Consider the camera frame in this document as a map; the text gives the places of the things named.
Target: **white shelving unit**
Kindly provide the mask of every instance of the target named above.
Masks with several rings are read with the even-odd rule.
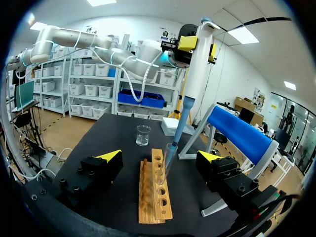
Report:
[[[162,89],[170,90],[172,92],[171,102],[168,102],[167,107],[163,107],[163,108],[119,102],[118,101],[118,93],[120,92],[121,84],[125,83],[125,82],[128,83],[128,79],[118,77],[117,86],[116,86],[116,89],[117,89],[116,97],[117,98],[116,98],[114,113],[115,114],[118,113],[118,106],[119,105],[129,105],[129,106],[133,106],[133,107],[142,107],[142,108],[147,108],[147,109],[152,109],[152,110],[168,111],[168,115],[171,114],[176,109],[176,106],[177,106],[178,96],[180,93],[183,77],[184,77],[184,70],[178,70],[177,77],[176,77],[177,80],[176,80],[174,86],[167,86],[167,85],[162,85],[162,84],[158,84],[158,83],[148,83],[148,82],[146,83],[145,91],[147,91],[150,88],[162,88]],[[142,84],[141,81],[134,80],[134,79],[131,79],[131,82],[132,82],[132,84]]]
[[[68,90],[67,88],[65,88],[65,85],[68,84],[67,80],[68,80],[68,74],[65,71],[65,67],[67,62],[69,62],[69,60],[67,61],[67,57],[63,57],[63,58],[58,58],[58,59],[52,59],[49,60],[45,63],[40,64],[40,75],[43,75],[43,68],[45,64],[49,64],[49,63],[57,63],[57,62],[62,62],[63,64],[63,70],[62,70],[62,75],[61,76],[49,76],[49,77],[37,77],[37,78],[31,78],[29,80],[34,80],[39,81],[40,82],[40,91],[33,91],[34,94],[38,94],[40,95],[40,101],[42,103],[42,105],[37,105],[38,107],[40,107],[42,110],[50,110],[50,111],[54,111],[57,113],[62,114],[64,117],[66,115],[66,112],[68,111],[69,107],[68,107],[68,101],[67,101],[67,94],[68,94]],[[49,91],[49,92],[43,92],[42,91],[42,83],[43,80],[47,80],[47,79],[53,79],[55,81],[55,85],[59,84],[60,88],[55,89],[53,91]],[[51,95],[51,96],[59,96],[61,97],[61,101],[62,101],[62,106],[58,107],[58,108],[53,108],[53,107],[46,107],[44,106],[43,103],[43,95]]]
[[[118,78],[118,69],[116,69],[116,74],[115,77],[99,77],[99,76],[84,76],[84,75],[72,75],[73,70],[72,67],[74,64],[78,63],[79,59],[91,59],[91,56],[82,56],[82,57],[71,57],[70,60],[70,67],[69,67],[69,81],[68,81],[68,91],[70,90],[70,85],[71,85],[71,79],[93,79],[93,80],[98,80],[98,82],[102,83],[102,82],[113,82],[113,92],[112,92],[112,97],[111,98],[103,98],[103,97],[92,97],[92,96],[86,96],[85,93],[81,94],[81,95],[71,95],[70,93],[68,94],[68,100],[69,100],[69,116],[78,116],[78,117],[82,117],[82,118],[86,118],[86,119],[95,119],[94,117],[87,117],[84,115],[74,115],[71,112],[71,103],[73,101],[73,99],[78,98],[78,99],[83,99],[83,100],[91,100],[91,101],[98,101],[98,102],[106,102],[106,103],[110,103],[111,104],[111,114],[114,114],[114,109],[115,109],[115,100],[116,100],[116,86],[117,86],[117,78]]]

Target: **floor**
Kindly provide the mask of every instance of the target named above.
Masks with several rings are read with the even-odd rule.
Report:
[[[42,131],[42,139],[44,146],[50,150],[55,150],[60,153],[64,148],[73,149],[84,134],[93,126],[95,120],[72,117],[68,115],[62,117],[61,114],[42,111],[35,108],[35,116],[38,121],[38,126]],[[208,142],[208,137],[201,134],[203,142]],[[235,159],[242,164],[245,160],[243,155],[229,142],[225,144],[226,149],[222,145],[218,145],[217,149],[221,153],[221,156],[229,156],[230,151]],[[67,157],[70,151],[65,151],[62,157]],[[265,189],[268,185],[273,184],[280,175],[278,168],[271,173],[270,167],[268,167],[263,175],[259,178],[260,189]],[[288,175],[279,184],[278,188],[285,191],[288,194],[300,193],[301,180],[303,179],[302,173],[294,166],[288,173]],[[270,233],[278,223],[286,216],[286,213],[278,216],[280,211],[276,213],[276,218],[272,218],[272,227],[268,230]]]

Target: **white cable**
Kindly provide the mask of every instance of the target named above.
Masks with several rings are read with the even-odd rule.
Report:
[[[65,148],[65,149],[63,149],[63,151],[58,155],[58,153],[57,153],[57,155],[58,155],[58,158],[57,158],[57,161],[59,161],[59,159],[67,159],[67,158],[61,158],[61,154],[63,154],[63,152],[65,151],[65,150],[70,150],[70,151],[73,151],[73,149],[71,149],[71,148]]]
[[[152,62],[150,63],[150,65],[148,66],[148,68],[147,68],[147,70],[146,70],[146,72],[145,72],[145,74],[144,74],[143,83],[142,83],[142,89],[141,89],[141,94],[140,94],[140,97],[139,97],[139,99],[138,99],[138,98],[136,97],[135,93],[134,93],[133,85],[132,85],[132,82],[131,82],[131,80],[130,80],[130,78],[129,78],[129,75],[128,75],[126,69],[121,66],[122,64],[121,64],[121,65],[115,65],[115,64],[107,63],[107,62],[104,61],[102,58],[100,58],[100,56],[97,54],[97,52],[95,52],[95,51],[94,51],[93,49],[91,49],[91,48],[90,48],[90,50],[97,56],[97,58],[98,58],[101,62],[103,62],[103,63],[105,63],[105,64],[107,64],[107,65],[110,65],[110,66],[117,67],[117,68],[121,69],[121,70],[126,74],[127,80],[128,80],[128,84],[129,84],[129,87],[130,87],[130,90],[131,90],[131,92],[132,92],[132,95],[133,95],[133,97],[134,97],[134,100],[136,100],[137,102],[141,102],[141,101],[143,100],[144,93],[145,93],[146,79],[147,79],[147,76],[148,76],[148,73],[149,73],[150,68],[151,68],[152,65],[155,63],[155,61],[163,54],[163,52],[160,52],[160,54],[158,54],[158,55],[156,56],[156,58],[154,58],[153,61],[152,61]]]
[[[11,164],[8,164],[8,165],[9,165],[9,167],[12,169],[12,171],[14,171],[15,173],[21,175],[22,177],[24,177],[24,178],[26,178],[26,179],[28,179],[28,180],[37,179],[37,181],[38,181],[38,177],[39,177],[39,175],[40,175],[43,171],[49,171],[49,172],[51,172],[54,176],[56,176],[56,174],[55,174],[53,171],[51,171],[50,169],[41,169],[35,176],[33,176],[33,177],[28,177],[28,176],[25,176],[24,174],[21,174],[19,171],[17,171],[15,168],[13,168],[13,167],[11,166]]]

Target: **screw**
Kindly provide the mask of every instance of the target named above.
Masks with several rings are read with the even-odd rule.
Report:
[[[31,199],[32,199],[33,201],[36,201],[36,200],[38,199],[38,196],[36,196],[35,194],[33,194],[33,195],[31,196]]]
[[[46,189],[42,189],[39,193],[40,193],[41,195],[45,195],[45,194],[46,194]]]

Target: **computer monitor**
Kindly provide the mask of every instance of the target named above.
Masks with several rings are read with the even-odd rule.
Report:
[[[253,116],[255,115],[254,112],[251,112],[248,109],[242,108],[239,114],[239,118],[246,123],[251,123]]]
[[[290,138],[291,136],[289,134],[278,128],[274,139],[278,142],[278,146],[285,151]]]

